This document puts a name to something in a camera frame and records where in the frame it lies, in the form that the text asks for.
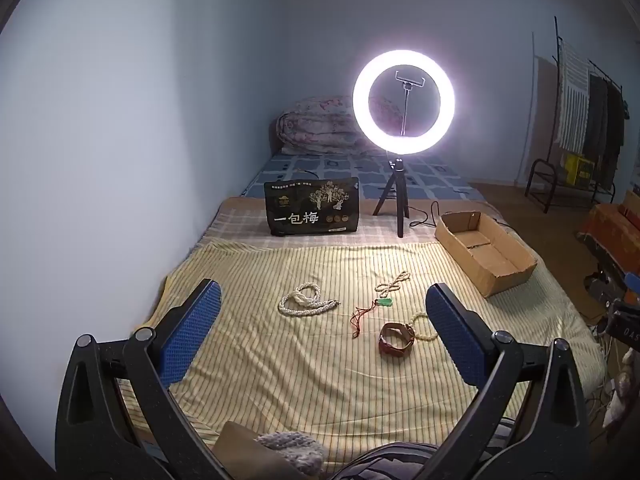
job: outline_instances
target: metal clothes rack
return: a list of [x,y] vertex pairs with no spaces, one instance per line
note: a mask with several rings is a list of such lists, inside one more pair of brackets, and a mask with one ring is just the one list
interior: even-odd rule
[[[558,34],[558,17],[557,16],[554,16],[554,21],[556,24],[556,52],[558,55],[558,58],[554,58],[556,62],[556,66],[558,67],[558,81],[556,83],[556,108],[554,110],[554,125],[553,125],[553,128],[551,129],[551,137],[549,139],[549,148],[546,152],[546,158],[537,158],[536,160],[533,161],[533,164],[531,165],[531,171],[529,173],[529,181],[527,182],[527,188],[524,192],[524,196],[531,195],[537,202],[540,202],[544,206],[545,213],[549,211],[549,208],[551,206],[591,208],[593,204],[599,203],[599,200],[596,199],[596,195],[598,193],[604,194],[606,196],[610,196],[611,197],[610,202],[613,203],[613,197],[616,194],[615,184],[612,184],[611,190],[608,190],[608,189],[604,189],[600,185],[598,180],[592,181],[587,187],[577,187],[577,186],[572,186],[572,184],[567,184],[565,182],[558,182],[558,170],[556,169],[555,165],[549,162],[549,159],[551,158],[551,150],[554,144],[554,137],[556,136],[556,126],[558,126],[558,104],[560,100],[560,82],[561,82],[560,80],[560,71],[561,71],[560,42],[564,41],[562,37]],[[604,70],[601,69],[599,66],[597,66],[591,59],[587,59],[587,61],[605,79],[607,79],[607,81],[615,85],[620,90],[620,93],[622,94],[622,86],[617,85],[617,83],[613,81],[613,79],[610,78],[609,75],[607,75],[607,73],[604,72]],[[543,166],[548,167],[551,170],[551,173],[547,173],[546,171],[537,171],[536,168],[539,164],[542,164]],[[546,187],[546,184],[551,184],[551,188],[548,190],[548,192],[546,190],[542,190],[542,191],[531,190],[531,183],[534,177],[538,177],[541,180],[543,180],[545,183],[545,187]],[[568,188],[575,191],[590,192],[591,199],[589,200],[588,203],[585,204],[584,197],[574,194],[570,196],[567,196],[567,195],[561,196],[560,198],[566,201],[564,203],[553,202],[554,196],[556,194],[556,188],[558,187]]]

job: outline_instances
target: black package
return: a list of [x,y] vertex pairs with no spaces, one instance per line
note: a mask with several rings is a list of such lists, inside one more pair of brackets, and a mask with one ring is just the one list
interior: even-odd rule
[[358,229],[358,179],[279,180],[264,183],[271,234],[319,235]]

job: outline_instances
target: blue gripper pad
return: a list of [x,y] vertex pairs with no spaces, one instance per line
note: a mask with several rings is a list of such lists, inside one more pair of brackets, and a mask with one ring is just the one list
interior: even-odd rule
[[625,285],[636,294],[640,294],[640,276],[628,272],[625,276]]
[[168,388],[184,378],[221,306],[222,290],[216,282],[209,282],[196,298],[190,296],[183,306],[177,307],[187,307],[188,312],[159,351],[156,370],[162,386]]
[[464,306],[443,283],[429,287],[424,303],[427,316],[449,352],[462,380],[470,386],[482,388],[489,378],[492,363],[486,348],[483,349],[479,337],[465,320]]

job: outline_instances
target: red string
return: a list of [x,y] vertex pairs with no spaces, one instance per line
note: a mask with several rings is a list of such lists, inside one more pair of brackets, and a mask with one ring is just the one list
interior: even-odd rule
[[356,307],[356,312],[351,314],[351,327],[353,328],[353,334],[351,337],[356,339],[360,335],[360,319],[367,312],[371,312],[376,307],[376,300],[371,302],[371,306],[369,308],[359,308]]

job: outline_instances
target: hanging clothes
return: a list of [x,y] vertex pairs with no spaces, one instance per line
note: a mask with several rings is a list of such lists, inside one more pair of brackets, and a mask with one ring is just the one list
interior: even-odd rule
[[607,82],[594,74],[589,78],[589,115],[582,153],[596,165],[607,143]]
[[556,141],[561,148],[580,153],[589,115],[589,62],[568,43],[560,42],[561,99]]
[[625,143],[625,105],[620,90],[607,82],[607,141],[600,165],[600,185],[611,189],[618,169],[620,148]]

